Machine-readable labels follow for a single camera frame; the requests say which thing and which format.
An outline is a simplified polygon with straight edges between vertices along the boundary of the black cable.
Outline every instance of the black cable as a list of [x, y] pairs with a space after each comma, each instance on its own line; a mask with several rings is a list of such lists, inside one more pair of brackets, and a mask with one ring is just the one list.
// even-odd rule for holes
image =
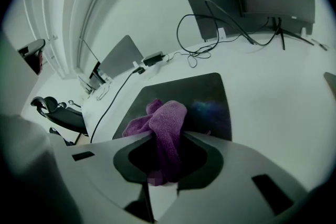
[[86, 88], [85, 85], [83, 85], [82, 83], [80, 83], [80, 84], [87, 90], [88, 93], [90, 93], [92, 91], [92, 89]]
[[[178, 26], [177, 26], [177, 29], [176, 29], [176, 37], [177, 37], [177, 41], [178, 41], [180, 47], [181, 47], [184, 51], [186, 51], [186, 52], [188, 52], [188, 53], [187, 53], [187, 54], [182, 54], [182, 53], [180, 53], [180, 52], [178, 51], [178, 52], [174, 53], [174, 55], [173, 55], [172, 58], [169, 58], [169, 56], [168, 56], [168, 60], [167, 60], [167, 62], [169, 62], [170, 60], [172, 60], [172, 59], [174, 58], [174, 56], [175, 56], [177, 53], [180, 53], [181, 55], [188, 55], [188, 58], [187, 58], [187, 59], [188, 59], [188, 64], [189, 64], [189, 66], [190, 66], [191, 68], [195, 68], [195, 67], [197, 66], [197, 64], [198, 64], [197, 58], [201, 58], [201, 59], [208, 59], [208, 58], [210, 58], [210, 57], [211, 57], [211, 53], [210, 53], [210, 51], [213, 50], [213, 49], [218, 45], [218, 43], [223, 43], [223, 42], [233, 42], [233, 41], [237, 40], [240, 36], [244, 36], [244, 35], [243, 35], [237, 28], [233, 27], [233, 26], [230, 25], [228, 22], [226, 22], [226, 21], [224, 21], [224, 20], [222, 20], [222, 19], [220, 19], [220, 18], [217, 18], [217, 17], [213, 16], [212, 10], [210, 9], [210, 7], [208, 6], [207, 3], [206, 3], [206, 5], [207, 5], [207, 7], [208, 7], [210, 13], [212, 14], [212, 16], [203, 15], [203, 14], [187, 14], [187, 15], [185, 15], [185, 16], [182, 17], [182, 19], [180, 20], [180, 22], [179, 22], [179, 24], [178, 24]], [[216, 42], [216, 43], [213, 43], [213, 44], [210, 44], [210, 45], [203, 46], [203, 47], [199, 48], [197, 51], [188, 51], [187, 49], [185, 49], [185, 48], [182, 46], [181, 42], [180, 42], [179, 31], [178, 31], [178, 30], [179, 30], [179, 28], [180, 28], [180, 25], [181, 25], [181, 22], [183, 21], [183, 19], [186, 18], [186, 17], [189, 17], [189, 16], [203, 17], [203, 18], [211, 18], [211, 19], [213, 19], [214, 22], [215, 22], [216, 29], [217, 29], [217, 42]], [[235, 29], [237, 32], [240, 32], [241, 34], [240, 34], [239, 36], [237, 36], [237, 37], [236, 37], [235, 39], [233, 39], [233, 40], [219, 41], [218, 25], [217, 25], [217, 22], [216, 22], [217, 20], [220, 21], [220, 22], [226, 23], [228, 26], [230, 26], [231, 28]], [[268, 24], [268, 22], [269, 22], [269, 18], [267, 18], [267, 21], [266, 21], [266, 23], [265, 23], [264, 25], [262, 25], [260, 28], [258, 28], [256, 31], [254, 31], [254, 32], [252, 32], [252, 33], [250, 33], [250, 34], [254, 34], [255, 32], [260, 31], [262, 28], [264, 28], [264, 27]], [[206, 54], [206, 53], [209, 54], [208, 57], [200, 57], [200, 55], [202, 55], [202, 54]], [[196, 64], [195, 64], [194, 66], [192, 66], [191, 63], [190, 63], [190, 57], [192, 57], [192, 58], [195, 60], [195, 62], [196, 62]]]
[[95, 57], [95, 59], [96, 59], [98, 62], [100, 62], [100, 61], [98, 60], [98, 58], [96, 57], [96, 55], [93, 53], [93, 51], [90, 49], [89, 45], [86, 43], [85, 39], [83, 39], [83, 38], [80, 37], [79, 40], [82, 40], [82, 41], [85, 43], [85, 45], [88, 47], [88, 49], [89, 49], [90, 52], [93, 54], [93, 56]]
[[271, 37], [271, 39], [267, 42], [267, 43], [265, 43], [265, 44], [260, 44], [259, 42], [257, 42], [257, 41], [255, 41], [253, 38], [251, 38], [250, 36], [249, 36], [249, 34], [248, 33], [246, 33], [242, 28], [241, 28], [241, 26], [231, 17], [231, 15], [229, 14], [229, 13], [227, 13], [224, 9], [222, 9], [220, 6], [218, 6], [215, 2], [213, 2], [212, 0], [205, 0], [205, 3], [207, 4], [207, 3], [212, 3], [216, 8], [218, 8], [221, 12], [223, 12], [225, 15], [227, 15], [237, 26], [238, 26], [238, 28], [241, 30], [241, 33], [242, 33], [242, 35], [250, 42], [250, 43], [252, 43], [252, 44], [254, 44], [254, 45], [259, 45], [259, 46], [266, 46], [266, 45], [268, 45], [268, 44], [270, 44], [271, 43], [271, 41], [273, 40], [273, 38], [275, 37], [275, 35], [278, 33], [278, 31], [279, 31], [279, 29], [280, 29], [280, 27], [281, 27], [281, 18], [279, 18], [279, 23], [278, 23], [278, 27], [277, 27], [277, 29], [276, 29], [276, 31], [274, 32], [274, 34], [273, 34], [273, 36]]
[[118, 93], [121, 91], [122, 87], [124, 87], [124, 85], [126, 84], [126, 82], [128, 81], [128, 79], [134, 74], [134, 71], [132, 73], [129, 74], [129, 76], [127, 77], [127, 79], [125, 80], [125, 82], [123, 83], [123, 85], [120, 87], [120, 89], [117, 91], [116, 95], [114, 96], [111, 104], [109, 105], [109, 107], [106, 109], [105, 113], [103, 114], [103, 116], [100, 117], [97, 125], [96, 125], [96, 128], [94, 128], [94, 131], [93, 131], [93, 134], [92, 134], [92, 137], [90, 139], [90, 143], [92, 143], [92, 139], [93, 139], [93, 136], [95, 135], [95, 132], [97, 130], [97, 127], [99, 125], [99, 123], [101, 122], [101, 120], [103, 119], [103, 117], [106, 115], [106, 113], [109, 111], [109, 109], [111, 108], [113, 102], [115, 101], [116, 97], [118, 96]]

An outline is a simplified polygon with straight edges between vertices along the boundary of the power adapter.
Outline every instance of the power adapter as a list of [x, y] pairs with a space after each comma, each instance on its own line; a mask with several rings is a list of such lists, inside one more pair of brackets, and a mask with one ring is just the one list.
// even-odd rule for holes
[[133, 70], [132, 74], [139, 73], [142, 74], [145, 72], [145, 69], [143, 67], [138, 67], [137, 69]]
[[157, 62], [162, 61], [164, 55], [163, 53], [157, 52], [155, 54], [149, 55], [146, 58], [142, 60], [142, 62], [145, 64], [145, 66], [151, 67], [152, 65], [156, 64]]

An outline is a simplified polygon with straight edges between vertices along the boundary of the floor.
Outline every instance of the floor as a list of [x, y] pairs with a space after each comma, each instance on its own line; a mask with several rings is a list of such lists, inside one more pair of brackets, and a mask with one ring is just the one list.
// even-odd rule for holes
[[78, 138], [76, 146], [87, 145], [87, 144], [90, 144], [90, 138], [81, 134], [80, 137]]
[[81, 105], [83, 99], [86, 98], [86, 94], [80, 86], [79, 81], [77, 79], [62, 80], [56, 73], [54, 73], [52, 67], [46, 63], [43, 65], [43, 70], [39, 75], [35, 86], [30, 92], [21, 112], [21, 116], [24, 119], [41, 125], [47, 133], [49, 133], [49, 128], [53, 127], [65, 140], [74, 142], [78, 136], [77, 132], [73, 132], [49, 121], [45, 117], [41, 116], [36, 111], [35, 107], [30, 105], [32, 99], [38, 96], [42, 98], [48, 96], [54, 97], [58, 102], [66, 102], [69, 107], [71, 107], [68, 104], [69, 100], [73, 100], [74, 103]]

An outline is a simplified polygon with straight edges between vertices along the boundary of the monitor stand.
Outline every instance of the monitor stand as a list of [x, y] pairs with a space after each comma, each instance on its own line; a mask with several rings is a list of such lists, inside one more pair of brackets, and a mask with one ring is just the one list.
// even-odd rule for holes
[[284, 34], [285, 34], [285, 35], [288, 35], [288, 36], [291, 36], [291, 37], [295, 37], [295, 38], [297, 38], [297, 39], [300, 39], [300, 40], [302, 40], [302, 41], [304, 41], [304, 42], [307, 42], [307, 43], [309, 43], [309, 44], [311, 44], [311, 45], [314, 46], [314, 43], [312, 43], [312, 42], [310, 42], [310, 41], [308, 41], [308, 40], [306, 40], [306, 39], [300, 37], [299, 35], [296, 35], [296, 34], [290, 32], [290, 31], [284, 30], [284, 29], [282, 29], [282, 28], [280, 28], [279, 31], [277, 32], [277, 35], [279, 35], [279, 34], [281, 35], [282, 49], [283, 49], [283, 50], [285, 50], [285, 39], [284, 39]]

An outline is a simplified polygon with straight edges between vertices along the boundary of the black slot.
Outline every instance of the black slot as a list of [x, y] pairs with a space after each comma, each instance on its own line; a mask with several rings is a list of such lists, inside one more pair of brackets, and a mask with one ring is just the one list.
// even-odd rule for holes
[[22, 57], [24, 57], [27, 53], [29, 53], [29, 51], [28, 51], [28, 46], [26, 46], [26, 47], [20, 49], [18, 52], [19, 52], [19, 54], [22, 55]]
[[255, 176], [252, 180], [276, 216], [293, 205], [293, 202], [268, 175]]
[[148, 184], [142, 185], [140, 195], [136, 201], [131, 202], [125, 207], [128, 213], [135, 215], [147, 222], [154, 223], [154, 217], [149, 197]]
[[94, 153], [92, 153], [91, 151], [86, 151], [86, 152], [82, 152], [79, 154], [75, 154], [72, 157], [74, 158], [75, 162], [76, 161], [80, 161], [81, 159], [86, 159], [88, 157], [92, 157], [94, 156]]

